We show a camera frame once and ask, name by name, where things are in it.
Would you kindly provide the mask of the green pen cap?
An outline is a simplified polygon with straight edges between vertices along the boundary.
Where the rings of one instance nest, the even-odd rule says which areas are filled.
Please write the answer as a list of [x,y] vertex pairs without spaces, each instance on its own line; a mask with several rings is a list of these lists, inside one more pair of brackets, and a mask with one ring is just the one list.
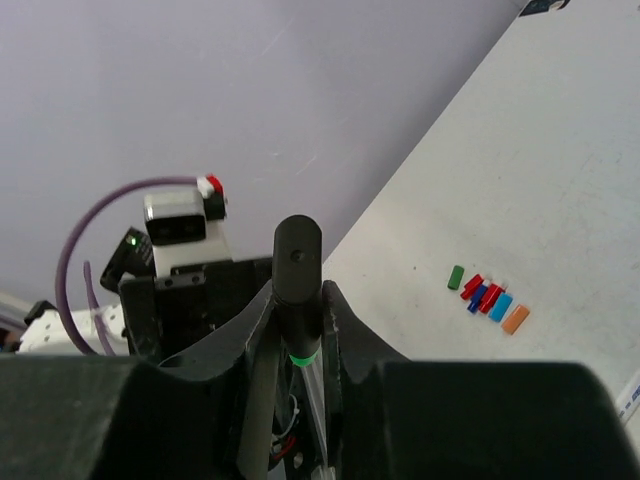
[[461,265],[454,265],[449,280],[447,282],[447,288],[450,290],[457,291],[462,282],[462,278],[464,276],[465,269]]

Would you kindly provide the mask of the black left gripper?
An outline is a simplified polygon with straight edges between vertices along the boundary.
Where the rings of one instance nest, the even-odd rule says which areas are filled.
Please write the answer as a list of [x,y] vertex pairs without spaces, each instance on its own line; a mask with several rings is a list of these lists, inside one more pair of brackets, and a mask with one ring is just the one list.
[[165,360],[238,315],[272,276],[272,259],[223,260],[175,267],[155,277],[149,236],[134,227],[121,238],[100,275],[117,294],[129,351]]

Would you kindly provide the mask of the red pen cap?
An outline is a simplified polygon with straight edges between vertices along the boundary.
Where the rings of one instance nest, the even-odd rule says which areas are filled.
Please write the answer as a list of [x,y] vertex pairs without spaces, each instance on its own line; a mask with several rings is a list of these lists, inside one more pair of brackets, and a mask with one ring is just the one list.
[[504,285],[491,283],[484,295],[481,297],[478,311],[482,314],[488,314],[495,305],[499,296],[506,290]]
[[470,301],[474,296],[480,292],[480,296],[483,295],[486,290],[487,284],[485,278],[480,274],[475,274],[463,287],[460,293],[460,298],[465,301]]

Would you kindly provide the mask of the left blue corner label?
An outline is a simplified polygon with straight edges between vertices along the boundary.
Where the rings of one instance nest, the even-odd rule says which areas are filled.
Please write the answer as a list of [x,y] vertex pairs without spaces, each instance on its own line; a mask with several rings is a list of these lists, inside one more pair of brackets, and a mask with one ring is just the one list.
[[559,11],[564,9],[570,2],[571,0],[530,0],[519,16],[526,17]]

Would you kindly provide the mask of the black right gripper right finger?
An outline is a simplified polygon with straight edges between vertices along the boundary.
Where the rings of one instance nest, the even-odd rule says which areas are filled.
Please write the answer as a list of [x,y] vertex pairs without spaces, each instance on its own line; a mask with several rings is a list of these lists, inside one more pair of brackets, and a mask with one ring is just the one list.
[[406,358],[353,312],[336,282],[322,286],[328,463],[338,475],[386,475],[381,368]]

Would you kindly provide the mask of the orange pen cap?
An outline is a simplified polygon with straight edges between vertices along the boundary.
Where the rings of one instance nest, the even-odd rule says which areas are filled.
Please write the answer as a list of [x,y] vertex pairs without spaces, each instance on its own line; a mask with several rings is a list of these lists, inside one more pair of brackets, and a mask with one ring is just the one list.
[[501,328],[509,335],[513,335],[530,314],[530,309],[519,304],[501,324]]

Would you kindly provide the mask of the light blue pen cap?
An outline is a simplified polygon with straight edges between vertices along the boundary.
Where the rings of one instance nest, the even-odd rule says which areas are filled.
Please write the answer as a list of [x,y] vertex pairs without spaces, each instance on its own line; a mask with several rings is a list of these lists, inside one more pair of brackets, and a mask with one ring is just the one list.
[[496,299],[493,307],[491,308],[488,317],[497,323],[500,323],[509,307],[511,306],[513,297],[506,292],[502,292]]

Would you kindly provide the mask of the green black highlighter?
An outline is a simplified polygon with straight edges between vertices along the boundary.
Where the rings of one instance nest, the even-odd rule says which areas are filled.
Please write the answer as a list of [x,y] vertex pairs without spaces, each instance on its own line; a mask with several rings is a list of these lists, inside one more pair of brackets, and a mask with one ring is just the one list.
[[308,216],[293,215],[275,230],[272,286],[276,323],[304,388],[310,440],[321,469],[328,468],[321,366],[322,231]]

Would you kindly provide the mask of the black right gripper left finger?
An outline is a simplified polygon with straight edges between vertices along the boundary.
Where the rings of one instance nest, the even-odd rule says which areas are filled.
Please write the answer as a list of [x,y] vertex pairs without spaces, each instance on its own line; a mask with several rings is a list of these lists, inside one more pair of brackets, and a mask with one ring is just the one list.
[[271,448],[280,337],[267,282],[234,318],[160,364],[205,389],[214,466],[225,475],[265,475]]

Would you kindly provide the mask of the orange capped white pen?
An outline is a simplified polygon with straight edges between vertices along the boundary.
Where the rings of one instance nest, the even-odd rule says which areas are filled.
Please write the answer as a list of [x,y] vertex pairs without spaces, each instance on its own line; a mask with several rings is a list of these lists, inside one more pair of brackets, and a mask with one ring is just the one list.
[[639,372],[636,372],[618,394],[615,401],[617,416],[623,425],[630,420],[639,407],[639,396],[640,377]]

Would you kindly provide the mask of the dark blue pen cap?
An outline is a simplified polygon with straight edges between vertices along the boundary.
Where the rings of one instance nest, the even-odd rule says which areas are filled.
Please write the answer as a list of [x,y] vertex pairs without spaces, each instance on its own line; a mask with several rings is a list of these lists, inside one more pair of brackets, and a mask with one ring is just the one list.
[[467,310],[469,312],[471,312],[472,314],[475,314],[478,311],[480,304],[482,303],[482,298],[484,297],[487,290],[488,290],[488,286],[485,284],[481,284],[477,287],[477,289],[474,291],[473,295],[471,296],[469,305],[467,307]]

